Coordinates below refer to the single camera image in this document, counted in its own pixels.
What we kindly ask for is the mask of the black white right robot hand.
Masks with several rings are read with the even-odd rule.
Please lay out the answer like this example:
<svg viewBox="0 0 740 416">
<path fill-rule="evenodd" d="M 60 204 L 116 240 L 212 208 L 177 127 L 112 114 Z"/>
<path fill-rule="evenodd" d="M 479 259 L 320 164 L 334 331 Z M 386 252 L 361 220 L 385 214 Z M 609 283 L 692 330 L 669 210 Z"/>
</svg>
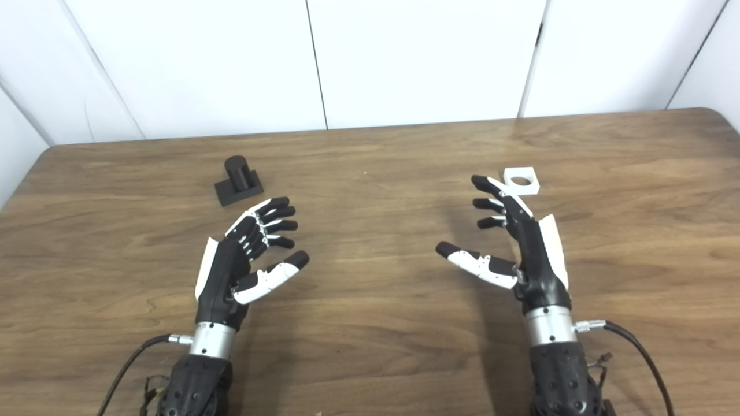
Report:
<svg viewBox="0 0 740 416">
<path fill-rule="evenodd" d="M 436 252 L 456 267 L 482 281 L 508 289 L 520 301 L 533 347 L 550 343 L 576 343 L 565 253 L 553 215 L 537 220 L 511 187 L 488 176 L 472 176 L 473 186 L 489 193 L 473 205 L 492 210 L 478 221 L 479 229 L 506 229 L 518 245 L 518 262 L 465 250 L 439 242 Z"/>
</svg>

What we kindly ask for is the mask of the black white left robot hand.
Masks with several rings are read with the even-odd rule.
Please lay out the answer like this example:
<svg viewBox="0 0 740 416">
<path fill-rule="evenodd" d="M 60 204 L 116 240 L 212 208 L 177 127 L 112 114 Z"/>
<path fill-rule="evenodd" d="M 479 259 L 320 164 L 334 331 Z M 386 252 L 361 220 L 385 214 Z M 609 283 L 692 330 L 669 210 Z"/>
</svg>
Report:
<svg viewBox="0 0 740 416">
<path fill-rule="evenodd" d="M 294 248 L 279 231 L 296 230 L 296 209 L 286 196 L 270 198 L 240 214 L 220 240 L 208 239 L 194 295 L 195 332 L 190 355 L 229 360 L 249 305 L 296 276 L 310 261 L 299 250 L 264 269 L 252 263 L 269 248 Z"/>
</svg>

